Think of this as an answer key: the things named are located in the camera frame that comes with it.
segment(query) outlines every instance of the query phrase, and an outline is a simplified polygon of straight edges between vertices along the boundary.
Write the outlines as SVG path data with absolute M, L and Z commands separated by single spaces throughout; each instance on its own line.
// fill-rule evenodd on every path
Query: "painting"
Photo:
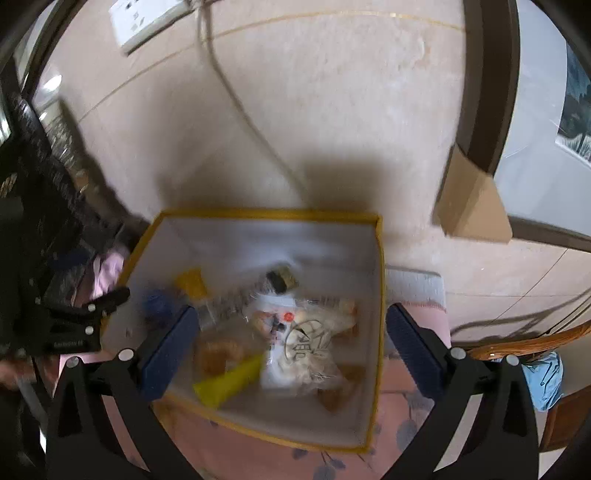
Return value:
M 566 50 L 566 92 L 556 143 L 591 162 L 591 80 L 568 44 Z

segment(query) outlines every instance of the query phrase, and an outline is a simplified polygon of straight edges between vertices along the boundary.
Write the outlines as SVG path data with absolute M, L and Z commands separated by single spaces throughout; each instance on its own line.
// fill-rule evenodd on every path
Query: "blue gripper pad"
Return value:
M 386 332 L 422 395 L 439 400 L 444 392 L 447 348 L 437 334 L 419 327 L 398 303 L 386 312 Z
M 199 334 L 199 319 L 193 307 L 183 309 L 176 322 L 155 341 L 153 354 L 144 359 L 139 391 L 147 401 L 162 398 L 181 361 L 191 351 Z

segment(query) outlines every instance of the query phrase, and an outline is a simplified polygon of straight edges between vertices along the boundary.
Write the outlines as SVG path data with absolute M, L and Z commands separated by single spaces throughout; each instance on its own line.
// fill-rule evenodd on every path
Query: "power strip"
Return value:
M 117 43 L 129 54 L 190 11 L 186 0 L 118 0 L 109 15 Z

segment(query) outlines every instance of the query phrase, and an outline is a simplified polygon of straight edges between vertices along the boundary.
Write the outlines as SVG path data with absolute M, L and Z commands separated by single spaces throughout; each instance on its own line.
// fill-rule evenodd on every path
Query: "wooden chair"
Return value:
M 591 333 L 591 320 L 564 332 L 554 333 L 552 335 L 544 335 L 530 340 L 517 340 L 514 342 L 479 346 L 468 350 L 468 354 L 478 360 L 502 358 L 510 353 L 517 356 L 531 355 L 547 350 L 554 350 L 578 338 L 584 337 L 588 333 Z

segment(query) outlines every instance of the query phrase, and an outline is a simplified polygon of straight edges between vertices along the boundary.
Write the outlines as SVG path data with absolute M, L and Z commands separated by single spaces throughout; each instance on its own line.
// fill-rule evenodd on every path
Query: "blue object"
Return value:
M 398 354 L 406 364 L 417 388 L 424 397 L 439 400 L 444 393 L 444 370 L 419 334 L 420 327 L 408 312 L 398 304 L 390 305 L 386 312 L 386 333 L 394 343 Z M 442 353 L 447 348 L 432 330 L 423 329 L 424 335 L 433 335 L 441 344 Z
M 193 307 L 187 306 L 170 330 L 159 339 L 154 353 L 141 368 L 139 391 L 147 401 L 162 398 L 183 358 L 199 334 L 199 320 Z
M 150 290 L 142 302 L 148 330 L 166 328 L 178 319 L 186 306 L 185 299 L 175 296 L 170 290 Z
M 536 361 L 522 364 L 521 368 L 530 388 L 534 407 L 539 411 L 551 409 L 563 396 L 560 385 L 564 366 L 560 356 L 556 352 L 550 352 Z

